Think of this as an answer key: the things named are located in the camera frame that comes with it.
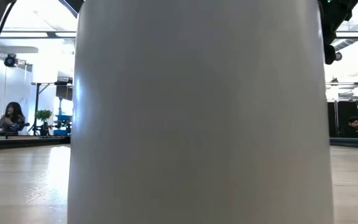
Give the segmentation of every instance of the white wall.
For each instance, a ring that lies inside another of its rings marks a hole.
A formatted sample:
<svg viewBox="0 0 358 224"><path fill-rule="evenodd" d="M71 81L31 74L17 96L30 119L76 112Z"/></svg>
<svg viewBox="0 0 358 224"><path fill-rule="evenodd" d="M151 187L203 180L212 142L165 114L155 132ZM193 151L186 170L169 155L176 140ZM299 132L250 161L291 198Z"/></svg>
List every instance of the white wall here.
<svg viewBox="0 0 358 224"><path fill-rule="evenodd" d="M30 104L35 101L35 95L31 95L32 73L21 68L7 68L4 62L0 60L0 114L5 111L9 102L15 101L20 103L26 119L29 119Z"/></svg>

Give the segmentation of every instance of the black equipment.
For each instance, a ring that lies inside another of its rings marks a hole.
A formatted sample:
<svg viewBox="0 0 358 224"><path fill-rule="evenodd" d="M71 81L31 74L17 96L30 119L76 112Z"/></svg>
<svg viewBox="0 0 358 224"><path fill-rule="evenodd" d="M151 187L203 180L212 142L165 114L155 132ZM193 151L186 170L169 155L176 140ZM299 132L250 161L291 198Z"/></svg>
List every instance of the black equipment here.
<svg viewBox="0 0 358 224"><path fill-rule="evenodd" d="M324 54L326 64L332 64L336 59L335 48L331 43L336 38L336 30L344 22L352 18L352 10L358 0L318 0L323 29Z"/></svg>
<svg viewBox="0 0 358 224"><path fill-rule="evenodd" d="M69 136L71 134L71 116L67 115L58 115L58 121L56 121L56 125L54 126L57 130L53 131L53 135L55 136Z"/></svg>
<svg viewBox="0 0 358 224"><path fill-rule="evenodd" d="M19 61L16 58L16 54L8 54L5 58L4 65L8 68L16 68Z"/></svg>
<svg viewBox="0 0 358 224"><path fill-rule="evenodd" d="M32 129L34 132L34 136L38 136L37 131L39 131L39 136L50 136L49 129L52 129L52 125L48 125L47 122L44 122L41 126L32 126L30 130Z"/></svg>
<svg viewBox="0 0 358 224"><path fill-rule="evenodd" d="M340 52L336 52L336 54L335 54L335 61L340 61L340 60L342 60L342 54L340 53Z"/></svg>

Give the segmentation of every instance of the white ceiling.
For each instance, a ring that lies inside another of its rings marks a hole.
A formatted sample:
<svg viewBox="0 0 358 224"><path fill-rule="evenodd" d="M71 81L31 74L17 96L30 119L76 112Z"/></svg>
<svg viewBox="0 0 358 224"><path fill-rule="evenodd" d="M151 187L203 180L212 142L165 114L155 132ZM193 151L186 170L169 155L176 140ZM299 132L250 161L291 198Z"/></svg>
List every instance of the white ceiling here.
<svg viewBox="0 0 358 224"><path fill-rule="evenodd" d="M344 22L339 30L355 30L358 25L358 5L353 10L353 17L349 22ZM4 30L50 30L50 31L76 31L77 20L71 12L58 0L17 0ZM41 48L61 49L59 68L61 73L73 76L74 55L68 52L73 51L73 44L63 44L64 40L45 39L3 39L1 45L7 46L32 46ZM358 82L358 42L340 50L343 59L326 65L326 82L337 78L339 82ZM18 55L22 60L35 60L34 54ZM358 87L340 86L338 92L358 95Z"/></svg>
<svg viewBox="0 0 358 224"><path fill-rule="evenodd" d="M17 0L5 23L4 31L63 32L76 31L76 27L77 19L58 0ZM74 41L64 39L0 39L0 48L1 46L38 48L39 54L17 54L17 58L35 66L42 52L55 52L50 60L55 63L51 66L57 66L59 75L65 77L73 77L74 74L74 44Z"/></svg>
<svg viewBox="0 0 358 224"><path fill-rule="evenodd" d="M4 30L76 31L77 20L58 0L17 0Z"/></svg>

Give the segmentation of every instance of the person sitting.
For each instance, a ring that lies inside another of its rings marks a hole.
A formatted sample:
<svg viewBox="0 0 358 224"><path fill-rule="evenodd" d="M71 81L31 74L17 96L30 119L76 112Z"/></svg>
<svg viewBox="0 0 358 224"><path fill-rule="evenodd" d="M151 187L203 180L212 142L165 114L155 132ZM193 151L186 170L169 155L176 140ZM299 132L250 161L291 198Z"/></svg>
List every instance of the person sitting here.
<svg viewBox="0 0 358 224"><path fill-rule="evenodd" d="M24 127L25 117L20 104L11 102L6 106L5 115L0 119L0 129L4 132L14 132Z"/></svg>
<svg viewBox="0 0 358 224"><path fill-rule="evenodd" d="M340 138L358 138L358 117L352 116L348 120L348 125L344 126L339 133Z"/></svg>

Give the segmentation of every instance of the white pillar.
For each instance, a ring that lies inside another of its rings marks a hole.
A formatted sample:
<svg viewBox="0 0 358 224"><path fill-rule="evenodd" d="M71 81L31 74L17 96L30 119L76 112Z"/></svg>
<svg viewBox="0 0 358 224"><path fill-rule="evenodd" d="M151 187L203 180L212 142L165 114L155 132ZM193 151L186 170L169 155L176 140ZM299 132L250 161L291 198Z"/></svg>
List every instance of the white pillar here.
<svg viewBox="0 0 358 224"><path fill-rule="evenodd" d="M68 223L332 224L317 1L93 0Z"/></svg>

